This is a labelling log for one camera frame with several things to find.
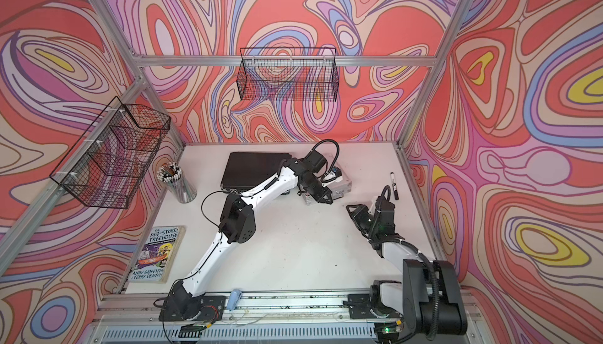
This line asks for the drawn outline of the silver poker set case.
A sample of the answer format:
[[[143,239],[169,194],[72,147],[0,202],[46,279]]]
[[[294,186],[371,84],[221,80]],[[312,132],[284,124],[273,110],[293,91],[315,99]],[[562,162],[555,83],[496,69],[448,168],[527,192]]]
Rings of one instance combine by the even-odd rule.
[[[352,182],[342,168],[334,166],[328,168],[328,173],[315,177],[316,182],[309,187],[300,185],[298,195],[307,205],[310,204],[333,204],[345,194],[351,192]]]

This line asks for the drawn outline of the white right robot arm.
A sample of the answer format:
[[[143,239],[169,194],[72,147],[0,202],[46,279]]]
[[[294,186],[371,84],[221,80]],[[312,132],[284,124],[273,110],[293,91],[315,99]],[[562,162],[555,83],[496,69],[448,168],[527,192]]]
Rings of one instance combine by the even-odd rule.
[[[431,260],[396,232],[394,194],[385,186],[372,208],[350,204],[346,211],[381,259],[393,264],[401,281],[376,280],[367,294],[344,300],[351,318],[376,318],[379,343],[404,343],[417,335],[464,336],[468,318],[459,282],[448,261]]]

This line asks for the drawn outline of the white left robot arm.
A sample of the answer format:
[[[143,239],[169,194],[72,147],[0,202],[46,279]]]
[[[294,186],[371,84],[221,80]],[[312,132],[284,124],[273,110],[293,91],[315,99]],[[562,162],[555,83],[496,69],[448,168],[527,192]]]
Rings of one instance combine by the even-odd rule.
[[[201,320],[205,304],[201,301],[214,274],[228,255],[256,232],[255,214],[277,197],[300,188],[319,204],[334,202],[332,191],[323,183],[339,158],[339,143],[324,139],[315,144],[305,157],[283,160],[276,172],[251,190],[228,193],[221,212],[218,231],[206,253],[190,273],[176,279],[171,290],[162,298],[159,320]]]

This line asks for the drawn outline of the black poker set case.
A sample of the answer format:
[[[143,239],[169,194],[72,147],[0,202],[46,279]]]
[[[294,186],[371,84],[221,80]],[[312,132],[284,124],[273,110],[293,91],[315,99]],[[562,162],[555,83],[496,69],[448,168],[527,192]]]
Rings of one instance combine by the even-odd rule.
[[[244,193],[273,177],[282,162],[290,160],[286,152],[231,152],[220,187],[230,193]]]

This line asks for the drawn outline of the black marker pen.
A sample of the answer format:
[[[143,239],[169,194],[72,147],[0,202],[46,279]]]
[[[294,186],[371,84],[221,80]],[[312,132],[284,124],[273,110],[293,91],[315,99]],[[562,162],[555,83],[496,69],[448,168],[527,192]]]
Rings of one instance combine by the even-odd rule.
[[[392,193],[394,195],[394,199],[395,200],[399,200],[399,193],[398,193],[398,188],[397,188],[397,179],[396,179],[396,175],[394,172],[391,172],[389,174],[390,176],[390,181],[391,181],[391,189],[392,189]]]

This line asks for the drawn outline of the clear plastic pencil jar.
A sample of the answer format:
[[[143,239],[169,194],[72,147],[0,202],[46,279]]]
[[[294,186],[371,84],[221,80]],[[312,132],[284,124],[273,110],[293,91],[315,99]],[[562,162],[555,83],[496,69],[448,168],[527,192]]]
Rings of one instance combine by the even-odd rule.
[[[197,191],[185,177],[185,173],[178,163],[164,163],[156,173],[158,181],[174,194],[181,204],[188,204],[197,197]]]

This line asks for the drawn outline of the small blue cylinder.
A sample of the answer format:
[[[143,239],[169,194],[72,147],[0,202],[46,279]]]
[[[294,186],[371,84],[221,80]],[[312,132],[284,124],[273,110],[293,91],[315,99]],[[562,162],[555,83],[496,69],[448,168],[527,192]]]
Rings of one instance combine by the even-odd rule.
[[[227,301],[227,305],[226,305],[227,311],[234,311],[234,309],[237,307],[237,304],[240,301],[242,295],[243,295],[243,292],[241,292],[240,289],[234,289],[230,293],[228,301]]]

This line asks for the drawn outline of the treehouse children's book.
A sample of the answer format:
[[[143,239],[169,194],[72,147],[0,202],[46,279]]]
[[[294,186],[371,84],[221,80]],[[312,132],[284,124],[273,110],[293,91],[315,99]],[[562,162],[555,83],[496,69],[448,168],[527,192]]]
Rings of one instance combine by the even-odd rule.
[[[134,283],[165,283],[185,233],[185,226],[153,227],[127,280]]]

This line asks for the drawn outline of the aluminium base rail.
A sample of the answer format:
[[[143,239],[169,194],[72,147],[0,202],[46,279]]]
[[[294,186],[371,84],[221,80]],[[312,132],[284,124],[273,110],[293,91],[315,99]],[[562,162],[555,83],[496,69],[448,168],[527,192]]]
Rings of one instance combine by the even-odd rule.
[[[201,333],[179,336],[184,322],[161,322],[159,295],[104,298],[82,343],[374,343],[386,318],[354,319],[353,290],[245,292],[234,310]]]

